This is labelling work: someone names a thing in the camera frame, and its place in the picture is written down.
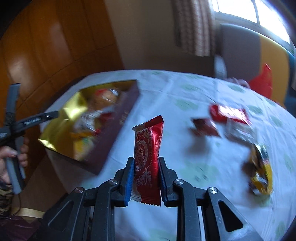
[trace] window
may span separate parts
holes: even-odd
[[[247,27],[263,35],[267,35],[279,44],[283,45],[285,48],[289,46],[290,38],[285,29],[285,26],[280,20],[280,16],[276,13],[276,11],[269,8],[261,0],[212,0],[212,3],[213,8],[218,15],[227,14],[240,17],[244,20],[248,20],[255,26],[252,26],[250,24],[244,26],[244,24],[239,24],[240,20],[235,20],[233,18],[232,20],[230,20],[229,18],[226,20],[227,17],[225,16],[222,16],[221,19],[219,19],[218,17],[218,20],[222,20],[224,22],[226,20],[227,22],[235,24],[238,23],[243,27]],[[266,28],[268,31],[276,35],[276,37],[274,37],[272,34],[270,35],[266,33],[266,30],[262,28],[259,29],[258,27]]]

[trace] chair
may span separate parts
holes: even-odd
[[[217,33],[220,56],[215,58],[215,77],[249,82],[267,63],[273,76],[271,99],[296,116],[296,91],[291,88],[295,57],[273,40],[244,27],[220,24]]]

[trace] wooden cabinet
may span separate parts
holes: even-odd
[[[73,79],[123,69],[103,0],[33,0],[0,39],[0,124],[7,88],[21,83],[17,118],[36,114]],[[30,177],[45,152],[27,132]]]

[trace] gold box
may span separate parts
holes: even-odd
[[[90,97],[98,89],[118,88],[121,90],[113,119],[107,121],[102,127],[100,135],[94,142],[94,147],[83,161],[74,159],[73,141],[70,132],[75,121],[87,110]],[[99,174],[110,149],[129,112],[139,97],[136,80],[112,82],[103,85],[91,86],[76,92],[59,110],[59,117],[52,120],[44,129],[38,139],[46,148],[57,152],[69,162],[78,165],[94,174]]]

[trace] red packaging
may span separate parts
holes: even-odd
[[[250,124],[245,109],[236,109],[228,106],[214,104],[210,107],[210,114],[214,121],[226,122],[227,118],[230,118],[240,123]]]
[[[163,135],[163,118],[159,115],[132,128],[135,132],[135,174],[131,199],[160,206],[158,154]]]
[[[267,64],[263,64],[262,73],[249,82],[251,90],[270,99],[272,95],[272,72]]]
[[[102,113],[98,120],[100,121],[101,125],[104,125],[108,120],[111,120],[113,117],[113,112]]]
[[[211,119],[192,119],[192,122],[196,128],[193,132],[197,136],[220,136],[216,124]]]

